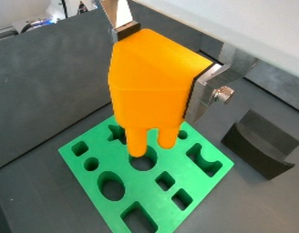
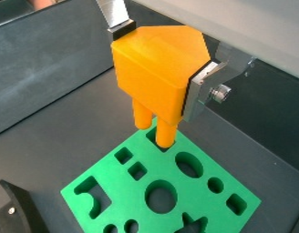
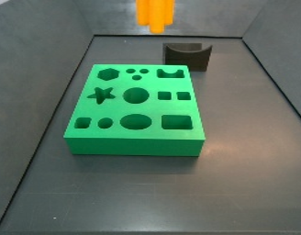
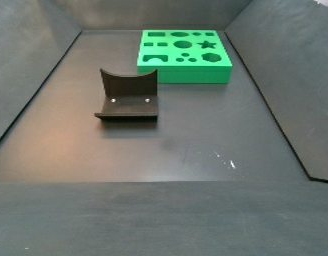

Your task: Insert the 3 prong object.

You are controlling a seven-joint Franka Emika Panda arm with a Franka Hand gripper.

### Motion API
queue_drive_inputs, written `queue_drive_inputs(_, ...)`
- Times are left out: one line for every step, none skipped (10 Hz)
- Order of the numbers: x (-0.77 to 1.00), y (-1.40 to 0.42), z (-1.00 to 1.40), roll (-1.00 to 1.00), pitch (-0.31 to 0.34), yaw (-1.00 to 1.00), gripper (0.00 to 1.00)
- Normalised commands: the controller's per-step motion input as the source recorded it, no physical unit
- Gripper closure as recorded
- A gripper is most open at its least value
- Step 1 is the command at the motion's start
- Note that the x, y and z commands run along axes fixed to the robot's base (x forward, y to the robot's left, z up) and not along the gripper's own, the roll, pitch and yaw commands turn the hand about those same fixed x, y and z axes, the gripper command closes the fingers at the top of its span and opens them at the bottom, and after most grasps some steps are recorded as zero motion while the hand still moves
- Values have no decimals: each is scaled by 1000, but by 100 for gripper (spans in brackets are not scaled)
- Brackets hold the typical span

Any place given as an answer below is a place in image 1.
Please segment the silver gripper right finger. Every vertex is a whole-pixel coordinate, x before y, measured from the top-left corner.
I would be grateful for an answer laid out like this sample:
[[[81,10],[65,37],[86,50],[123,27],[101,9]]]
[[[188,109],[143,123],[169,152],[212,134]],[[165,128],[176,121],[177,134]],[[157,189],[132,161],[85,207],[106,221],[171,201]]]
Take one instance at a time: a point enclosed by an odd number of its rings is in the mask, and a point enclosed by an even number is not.
[[[244,77],[256,64],[256,58],[227,43],[223,43],[217,62],[195,78],[183,113],[184,121],[192,124],[213,103],[227,104],[235,93],[227,85]]]

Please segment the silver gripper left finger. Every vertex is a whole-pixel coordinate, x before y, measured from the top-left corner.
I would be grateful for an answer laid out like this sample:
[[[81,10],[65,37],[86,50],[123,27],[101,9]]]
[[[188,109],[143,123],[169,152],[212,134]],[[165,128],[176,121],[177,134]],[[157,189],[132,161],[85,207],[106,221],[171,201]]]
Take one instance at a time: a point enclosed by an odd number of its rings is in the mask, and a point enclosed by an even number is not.
[[[137,33],[141,24],[132,18],[128,0],[100,0],[100,4],[112,26],[112,38],[116,43]]]

